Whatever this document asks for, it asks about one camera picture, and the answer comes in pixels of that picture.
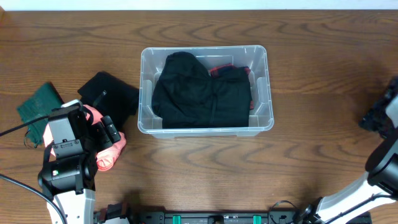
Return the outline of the dark green cloth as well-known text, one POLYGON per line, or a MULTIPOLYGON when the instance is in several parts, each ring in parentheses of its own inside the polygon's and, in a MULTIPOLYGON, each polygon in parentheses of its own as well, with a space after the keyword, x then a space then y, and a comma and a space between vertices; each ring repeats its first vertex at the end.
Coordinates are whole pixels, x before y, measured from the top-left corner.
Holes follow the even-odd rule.
MULTIPOLYGON (((51 82, 44 83, 30 98, 17 107, 17 112, 23 123, 46 116, 53 109, 61 107, 63 100, 51 82)), ((27 146, 26 139, 29 138, 34 148, 43 144, 43 134, 48 121, 46 119, 28 125, 25 134, 24 145, 27 146)))

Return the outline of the black cloth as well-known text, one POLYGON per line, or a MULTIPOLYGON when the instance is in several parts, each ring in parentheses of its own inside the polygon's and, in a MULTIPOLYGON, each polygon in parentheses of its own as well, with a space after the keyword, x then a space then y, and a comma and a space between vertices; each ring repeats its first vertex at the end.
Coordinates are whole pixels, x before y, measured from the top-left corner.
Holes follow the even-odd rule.
POLYGON ((122 129, 139 106, 139 89, 107 72, 98 72, 79 90, 81 102, 109 116, 117 129, 122 129))

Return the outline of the red plaid flannel shirt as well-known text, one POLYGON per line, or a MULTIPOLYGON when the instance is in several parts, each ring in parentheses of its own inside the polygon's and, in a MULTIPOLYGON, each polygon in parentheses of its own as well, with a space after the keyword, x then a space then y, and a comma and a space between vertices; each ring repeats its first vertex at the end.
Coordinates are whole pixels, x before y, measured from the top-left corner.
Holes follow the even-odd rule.
MULTIPOLYGON (((249 76, 249 74, 251 73, 251 70, 249 67, 239 67, 239 68, 243 68, 247 76, 249 76)), ((227 63, 225 65, 220 65, 220 66, 214 67, 214 68, 210 69, 208 72, 211 77, 216 78, 221 75, 226 75, 226 73, 228 71, 235 70, 235 69, 238 69, 238 67, 234 66, 232 63, 227 63)), ((254 109, 254 101, 251 100, 250 110, 253 110, 253 109, 254 109)))

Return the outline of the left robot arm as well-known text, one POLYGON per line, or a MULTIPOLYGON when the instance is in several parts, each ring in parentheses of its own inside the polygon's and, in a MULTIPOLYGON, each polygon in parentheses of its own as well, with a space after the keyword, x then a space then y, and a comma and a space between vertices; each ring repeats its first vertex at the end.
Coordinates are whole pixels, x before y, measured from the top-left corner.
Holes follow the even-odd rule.
POLYGON ((121 140, 112 119, 95 123, 89 110, 73 105, 51 112, 52 141, 46 147, 38 182, 49 200, 52 223, 94 223, 97 154, 121 140))

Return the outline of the salmon pink garment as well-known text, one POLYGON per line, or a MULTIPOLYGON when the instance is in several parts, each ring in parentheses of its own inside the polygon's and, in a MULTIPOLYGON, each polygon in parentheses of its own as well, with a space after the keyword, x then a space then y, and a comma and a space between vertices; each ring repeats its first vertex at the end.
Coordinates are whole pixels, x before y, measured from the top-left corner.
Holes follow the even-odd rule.
MULTIPOLYGON (((103 117, 103 115, 97 109, 89 105, 84 105, 84 107, 92 112, 94 124, 101 121, 100 119, 103 117)), ((110 170, 116 163, 122 149, 125 147, 125 135, 122 132, 119 132, 119 134, 121 136, 120 141, 114 143, 111 147, 97 153, 96 163, 99 171, 105 172, 107 170, 110 170)), ((52 133, 48 124, 45 127, 43 139, 45 147, 47 147, 53 141, 52 133)))

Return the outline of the large black garment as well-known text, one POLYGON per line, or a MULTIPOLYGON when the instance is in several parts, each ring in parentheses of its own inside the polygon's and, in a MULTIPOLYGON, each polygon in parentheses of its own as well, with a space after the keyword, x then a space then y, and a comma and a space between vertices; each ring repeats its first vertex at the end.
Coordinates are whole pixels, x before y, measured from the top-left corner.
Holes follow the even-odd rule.
POLYGON ((243 68, 213 78, 188 52, 170 54, 155 85, 151 106, 164 129, 240 128, 249 125, 252 100, 243 68))

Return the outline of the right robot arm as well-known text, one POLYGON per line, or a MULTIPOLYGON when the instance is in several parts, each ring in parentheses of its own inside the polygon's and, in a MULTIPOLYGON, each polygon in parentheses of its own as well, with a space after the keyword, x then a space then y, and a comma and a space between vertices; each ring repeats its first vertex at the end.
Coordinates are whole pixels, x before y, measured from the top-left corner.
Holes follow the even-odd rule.
POLYGON ((397 77, 358 126, 383 138, 368 157, 365 173, 343 190, 308 205, 294 223, 348 223, 373 208, 397 202, 397 77))

